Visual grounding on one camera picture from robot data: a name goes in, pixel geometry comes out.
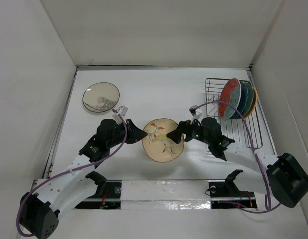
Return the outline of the beige plate with bird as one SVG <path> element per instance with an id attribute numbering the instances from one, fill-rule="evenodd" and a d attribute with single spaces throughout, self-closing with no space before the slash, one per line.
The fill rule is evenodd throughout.
<path id="1" fill-rule="evenodd" d="M 142 146 L 147 156 L 155 162 L 166 163 L 178 158 L 184 150 L 184 136 L 177 144 L 167 137 L 178 124 L 168 118 L 155 119 L 147 123 L 143 129 L 147 136 L 142 139 Z"/>

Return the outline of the red patterned plate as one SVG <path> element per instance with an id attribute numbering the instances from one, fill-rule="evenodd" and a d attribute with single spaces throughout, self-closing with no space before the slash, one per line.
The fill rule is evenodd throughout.
<path id="1" fill-rule="evenodd" d="M 232 78 L 225 84 L 219 98 L 221 103 L 218 105 L 219 115 L 222 119 L 228 120 L 234 115 L 235 110 L 232 107 L 235 109 L 238 107 L 241 92 L 241 83 L 238 79 Z"/>

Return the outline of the light blue flower plate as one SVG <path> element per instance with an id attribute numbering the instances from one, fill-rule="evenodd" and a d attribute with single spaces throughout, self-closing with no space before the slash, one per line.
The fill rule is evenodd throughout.
<path id="1" fill-rule="evenodd" d="M 252 106 L 252 102 L 254 99 L 254 90 L 249 82 L 241 82 L 241 84 L 244 93 L 243 108 L 241 110 L 241 114 L 245 118 L 247 117 L 248 111 Z"/>

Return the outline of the dark teal scalloped plate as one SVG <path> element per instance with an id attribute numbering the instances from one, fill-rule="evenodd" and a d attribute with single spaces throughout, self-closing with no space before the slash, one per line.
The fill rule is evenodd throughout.
<path id="1" fill-rule="evenodd" d="M 239 105 L 237 107 L 237 110 L 239 111 L 240 114 L 242 114 L 242 111 L 244 109 L 244 107 L 246 106 L 246 102 L 247 102 L 247 97 L 248 97 L 248 88 L 246 86 L 245 82 L 240 81 L 241 83 L 241 98 L 240 98 L 240 102 Z"/>

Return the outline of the orange woven wicker plate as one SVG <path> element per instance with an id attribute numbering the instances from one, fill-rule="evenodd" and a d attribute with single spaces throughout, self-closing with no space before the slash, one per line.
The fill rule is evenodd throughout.
<path id="1" fill-rule="evenodd" d="M 251 101 L 251 104 L 248 108 L 248 111 L 244 114 L 244 118 L 247 118 L 249 115 L 251 115 L 251 113 L 253 112 L 253 110 L 256 107 L 257 104 L 257 100 L 258 100 L 258 93 L 255 87 L 252 87 L 253 90 L 253 99 Z"/>

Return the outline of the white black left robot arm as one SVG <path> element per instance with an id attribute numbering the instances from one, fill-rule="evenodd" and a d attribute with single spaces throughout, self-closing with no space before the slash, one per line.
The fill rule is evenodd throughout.
<path id="1" fill-rule="evenodd" d="M 46 239 L 52 235 L 62 217 L 84 199 L 101 197 L 106 190 L 106 178 L 96 168 L 119 150 L 123 144 L 133 144 L 147 133 L 127 119 L 117 124 L 104 119 L 96 134 L 79 151 L 66 170 L 37 185 L 22 198 L 16 227 L 24 237 Z"/>

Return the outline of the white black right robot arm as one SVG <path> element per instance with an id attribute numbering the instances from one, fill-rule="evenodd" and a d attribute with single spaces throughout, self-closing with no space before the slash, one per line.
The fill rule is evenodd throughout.
<path id="1" fill-rule="evenodd" d="M 308 175 L 292 155 L 253 151 L 224 136 L 214 118 L 182 121 L 167 134 L 176 144 L 183 136 L 186 142 L 195 139 L 207 144 L 216 158 L 248 168 L 235 169 L 225 178 L 224 188 L 231 196 L 243 191 L 258 192 L 274 196 L 282 205 L 293 208 L 308 192 Z"/>

